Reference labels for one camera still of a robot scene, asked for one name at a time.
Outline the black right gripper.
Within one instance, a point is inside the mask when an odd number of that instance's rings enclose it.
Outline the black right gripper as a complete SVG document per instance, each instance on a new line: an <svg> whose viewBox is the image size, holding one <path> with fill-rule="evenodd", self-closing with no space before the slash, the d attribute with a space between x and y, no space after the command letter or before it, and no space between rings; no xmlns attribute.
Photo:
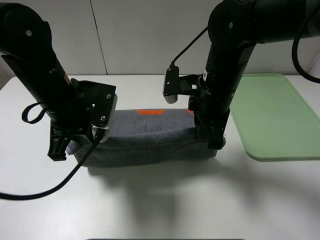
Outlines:
<svg viewBox="0 0 320 240"><path fill-rule="evenodd" d="M182 92L189 96L188 110L194 114L196 141L208 142L209 149L221 150L225 146L224 133L230 111L220 112L221 101L213 97L202 75L181 76L179 84Z"/></svg>

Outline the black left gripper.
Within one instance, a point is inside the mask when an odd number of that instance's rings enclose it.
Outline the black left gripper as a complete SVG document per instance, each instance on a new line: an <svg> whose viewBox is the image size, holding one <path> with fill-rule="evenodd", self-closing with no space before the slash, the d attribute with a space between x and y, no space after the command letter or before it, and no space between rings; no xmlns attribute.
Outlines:
<svg viewBox="0 0 320 240"><path fill-rule="evenodd" d="M102 104L108 94L114 95L116 86L78 81L70 83L58 78L48 82L48 116L50 141L47 156L53 161L65 161L67 145L74 140L81 147L94 142L92 122L103 113Z"/></svg>

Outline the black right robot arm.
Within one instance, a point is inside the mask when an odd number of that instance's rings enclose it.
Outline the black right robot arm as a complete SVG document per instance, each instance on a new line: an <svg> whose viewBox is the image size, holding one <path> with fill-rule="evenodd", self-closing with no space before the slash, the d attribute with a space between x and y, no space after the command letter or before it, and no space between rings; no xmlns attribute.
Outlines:
<svg viewBox="0 0 320 240"><path fill-rule="evenodd" d="M210 149L225 145L230 105L257 45L292 41L296 71L311 82L320 81L298 60L300 40L320 34L317 0L224 0L211 12L207 32L211 47L205 71L180 77L179 88L180 94L189 96L196 140Z"/></svg>

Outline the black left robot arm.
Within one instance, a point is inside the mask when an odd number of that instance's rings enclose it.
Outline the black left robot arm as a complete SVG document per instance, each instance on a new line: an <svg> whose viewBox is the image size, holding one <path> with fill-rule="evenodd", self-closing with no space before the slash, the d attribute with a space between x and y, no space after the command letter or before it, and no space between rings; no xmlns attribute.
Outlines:
<svg viewBox="0 0 320 240"><path fill-rule="evenodd" d="M1 56L42 110L29 119L31 107L22 113L28 124L50 118L48 156L66 159L70 142L88 145L104 142L117 102L116 87L69 78L52 47L48 22L30 7L19 3L0 5Z"/></svg>

